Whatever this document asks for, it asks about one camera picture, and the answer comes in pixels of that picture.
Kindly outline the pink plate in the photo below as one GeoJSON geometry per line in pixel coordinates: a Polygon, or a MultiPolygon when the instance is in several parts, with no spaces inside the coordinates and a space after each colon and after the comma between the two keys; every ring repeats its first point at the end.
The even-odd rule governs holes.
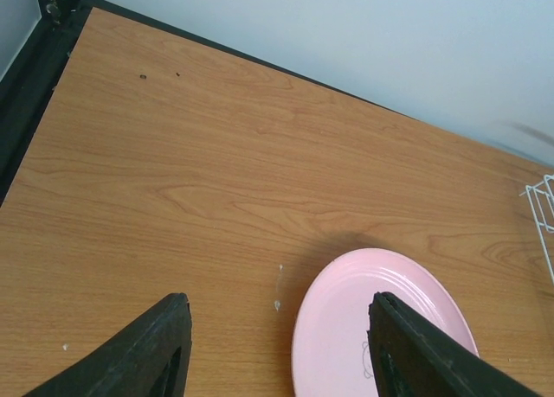
{"type": "Polygon", "coordinates": [[[390,291],[472,353],[477,346],[456,302],[414,260],[389,250],[345,253],[309,287],[293,331],[293,390],[298,396],[375,396],[367,332],[369,306],[390,291]]]}

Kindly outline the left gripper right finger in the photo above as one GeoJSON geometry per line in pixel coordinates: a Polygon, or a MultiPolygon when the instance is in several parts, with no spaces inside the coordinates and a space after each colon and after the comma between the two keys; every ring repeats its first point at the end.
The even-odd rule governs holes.
{"type": "Polygon", "coordinates": [[[369,305],[367,332],[380,396],[535,396],[391,292],[369,305]]]}

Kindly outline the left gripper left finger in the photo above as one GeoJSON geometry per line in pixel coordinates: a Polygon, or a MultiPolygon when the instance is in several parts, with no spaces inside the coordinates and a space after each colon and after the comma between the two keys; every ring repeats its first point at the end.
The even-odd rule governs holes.
{"type": "Polygon", "coordinates": [[[28,396],[183,396],[192,321],[183,293],[171,293],[91,354],[28,396]]]}

